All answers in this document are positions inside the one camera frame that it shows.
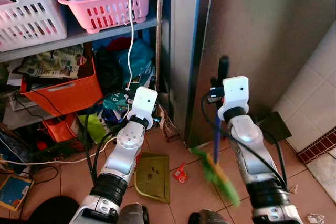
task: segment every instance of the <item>metal shelf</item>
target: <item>metal shelf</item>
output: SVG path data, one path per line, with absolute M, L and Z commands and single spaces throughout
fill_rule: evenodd
M 142 23 L 135 23 L 134 30 L 142 30 L 157 26 L 156 15 L 150 12 L 147 20 Z M 58 48 L 69 47 L 80 43 L 90 42 L 98 39 L 104 39 L 120 34 L 126 34 L 131 31 L 131 26 L 119 26 L 115 28 L 101 30 L 96 34 L 88 34 L 86 30 L 81 28 L 74 17 L 68 19 L 68 36 L 65 39 L 56 40 L 49 43 L 39 44 L 31 47 L 19 48 L 11 51 L 0 52 L 0 62 L 23 58 L 35 55 L 40 52 L 55 50 Z
M 39 106 L 30 107 L 28 109 L 32 114 L 40 115 L 45 120 L 54 118 L 53 115 L 50 115 Z M 30 115 L 25 109 L 13 111 L 11 108 L 6 107 L 2 123 L 5 124 L 10 130 L 14 130 L 41 121 L 41 118 Z

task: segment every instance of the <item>green broom bristles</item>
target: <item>green broom bristles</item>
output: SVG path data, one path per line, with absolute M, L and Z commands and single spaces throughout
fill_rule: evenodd
M 231 183 L 231 181 L 227 178 L 226 181 L 223 181 L 210 165 L 207 160 L 207 153 L 197 148 L 191 149 L 194 154 L 199 155 L 202 158 L 203 170 L 205 174 L 205 178 L 214 183 L 214 185 L 220 190 L 220 192 L 229 199 L 235 206 L 240 205 L 239 195 Z

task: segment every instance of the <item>white laundry basket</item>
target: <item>white laundry basket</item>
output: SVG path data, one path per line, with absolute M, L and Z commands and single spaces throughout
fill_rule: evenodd
M 13 1 L 0 5 L 0 51 L 67 37 L 66 21 L 56 0 Z

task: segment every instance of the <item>teal cloth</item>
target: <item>teal cloth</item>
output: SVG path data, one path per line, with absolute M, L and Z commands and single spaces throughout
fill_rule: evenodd
M 122 71 L 122 84 L 125 86 L 130 80 L 130 72 L 127 63 L 128 49 L 113 52 L 113 55 L 118 59 Z M 147 64 L 155 57 L 154 50 L 148 46 L 145 42 L 138 39 L 134 42 L 131 55 L 131 69 L 132 76 L 136 78 Z

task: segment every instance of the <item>pink plastic basket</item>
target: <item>pink plastic basket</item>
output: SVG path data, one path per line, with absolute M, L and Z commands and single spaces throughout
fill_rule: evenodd
M 133 22 L 146 20 L 149 0 L 131 0 Z M 90 34 L 102 29 L 128 24 L 128 0 L 58 0 L 68 5 L 79 24 Z

